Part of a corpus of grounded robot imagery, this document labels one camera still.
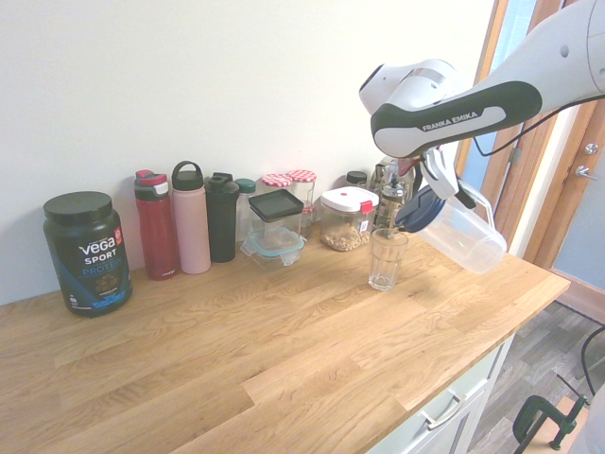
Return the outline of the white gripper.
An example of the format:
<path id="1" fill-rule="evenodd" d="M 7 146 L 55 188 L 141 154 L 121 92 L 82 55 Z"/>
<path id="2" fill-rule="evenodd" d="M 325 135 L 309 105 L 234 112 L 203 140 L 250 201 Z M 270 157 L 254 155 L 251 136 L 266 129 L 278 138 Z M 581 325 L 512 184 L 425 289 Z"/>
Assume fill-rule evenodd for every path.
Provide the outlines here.
<path id="1" fill-rule="evenodd" d="M 440 199 L 457 199 L 468 209 L 475 208 L 475 200 L 458 183 L 456 150 L 453 147 L 435 147 L 422 153 L 422 175 Z"/>

